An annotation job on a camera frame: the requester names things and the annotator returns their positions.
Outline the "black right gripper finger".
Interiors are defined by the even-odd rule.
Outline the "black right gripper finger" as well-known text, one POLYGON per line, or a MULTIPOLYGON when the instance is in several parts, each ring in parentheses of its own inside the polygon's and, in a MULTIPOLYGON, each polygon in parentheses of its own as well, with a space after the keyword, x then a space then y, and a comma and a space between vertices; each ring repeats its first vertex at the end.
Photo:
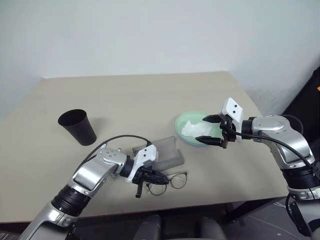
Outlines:
POLYGON ((208 123, 220 123, 221 117, 218 114, 213 114, 205 116, 202 120, 208 123))
POLYGON ((211 136, 198 136, 195 138, 198 142, 203 143, 205 145, 210 146, 219 146, 223 145, 223 140, 218 137, 211 137, 211 136))

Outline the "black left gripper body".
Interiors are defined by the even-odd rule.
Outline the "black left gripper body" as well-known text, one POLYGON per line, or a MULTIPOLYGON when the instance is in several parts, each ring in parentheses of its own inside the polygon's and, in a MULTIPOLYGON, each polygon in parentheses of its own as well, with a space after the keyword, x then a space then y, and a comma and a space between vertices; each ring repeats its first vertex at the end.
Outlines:
POLYGON ((146 161, 138 168, 134 175, 134 184, 139 185, 143 182, 157 184, 157 178, 153 173, 151 161, 146 161))

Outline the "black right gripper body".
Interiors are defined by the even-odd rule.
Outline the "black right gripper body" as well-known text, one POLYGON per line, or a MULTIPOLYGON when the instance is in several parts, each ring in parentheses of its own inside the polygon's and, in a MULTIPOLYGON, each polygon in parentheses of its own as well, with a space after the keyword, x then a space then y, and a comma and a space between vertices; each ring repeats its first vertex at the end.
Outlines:
POLYGON ((229 115, 223 115, 220 113, 220 129, 222 134, 222 140, 220 146, 224 149, 227 148, 229 142, 236 141, 236 127, 233 124, 233 119, 229 115))

